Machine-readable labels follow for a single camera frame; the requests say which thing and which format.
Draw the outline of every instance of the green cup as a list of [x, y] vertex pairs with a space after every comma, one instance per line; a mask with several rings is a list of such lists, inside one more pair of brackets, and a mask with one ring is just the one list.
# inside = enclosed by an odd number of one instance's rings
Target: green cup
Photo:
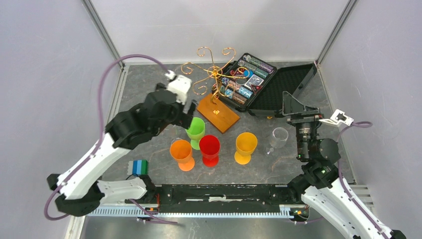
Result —
[[205, 135], [205, 122], [201, 118], [194, 117], [186, 133], [191, 139], [192, 148], [199, 150], [199, 140]]

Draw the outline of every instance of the black wire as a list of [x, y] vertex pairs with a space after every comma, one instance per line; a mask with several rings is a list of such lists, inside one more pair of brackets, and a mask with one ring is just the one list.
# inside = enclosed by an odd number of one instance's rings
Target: black wire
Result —
[[139, 175], [137, 175], [136, 173], [132, 173], [132, 174], [130, 174], [125, 180], [128, 180], [131, 176], [134, 176], [134, 177], [139, 177]]

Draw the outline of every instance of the metal corner post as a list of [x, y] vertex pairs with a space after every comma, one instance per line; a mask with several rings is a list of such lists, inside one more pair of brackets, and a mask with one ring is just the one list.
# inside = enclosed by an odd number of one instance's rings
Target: metal corner post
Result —
[[[103, 22], [101, 21], [100, 16], [98, 15], [97, 10], [95, 9], [91, 0], [81, 0], [84, 4], [85, 8], [87, 9], [88, 14], [90, 15], [95, 27], [97, 28], [98, 32], [103, 38], [107, 48], [109, 49], [110, 53], [112, 54], [113, 58], [117, 60], [120, 58], [120, 55], [117, 51], [116, 46], [114, 45], [113, 41], [111, 40], [110, 35], [108, 34], [106, 27], [104, 26]], [[119, 62], [119, 67], [121, 69], [124, 68], [124, 63], [122, 61]]]
[[340, 15], [340, 18], [338, 19], [337, 23], [334, 26], [334, 29], [332, 30], [330, 36], [328, 37], [327, 42], [325, 43], [324, 47], [322, 48], [321, 53], [316, 59], [317, 64], [320, 64], [326, 57], [329, 49], [331, 48], [332, 44], [334, 43], [341, 29], [343, 28], [347, 18], [349, 17], [350, 13], [352, 12], [357, 2], [358, 0], [349, 0], [347, 2], [346, 7], [344, 8], [343, 12]]

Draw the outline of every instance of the red cup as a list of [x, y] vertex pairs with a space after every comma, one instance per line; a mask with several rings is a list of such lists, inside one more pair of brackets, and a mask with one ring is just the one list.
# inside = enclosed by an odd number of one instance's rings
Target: red cup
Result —
[[214, 167], [218, 164], [218, 152], [220, 152], [220, 141], [218, 138], [213, 135], [205, 135], [199, 141], [199, 149], [205, 166]]

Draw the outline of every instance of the cable connector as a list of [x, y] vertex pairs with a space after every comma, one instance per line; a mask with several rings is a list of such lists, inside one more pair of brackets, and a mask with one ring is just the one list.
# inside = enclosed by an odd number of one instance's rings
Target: cable connector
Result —
[[169, 80], [170, 82], [174, 81], [176, 78], [176, 73], [174, 73], [174, 71], [170, 71], [166, 74], [164, 74], [167, 77], [167, 80]]
[[320, 119], [319, 121], [335, 127], [340, 127], [341, 123], [344, 123], [347, 126], [350, 126], [353, 123], [353, 119], [345, 115], [345, 113], [339, 109], [336, 109], [329, 119]]

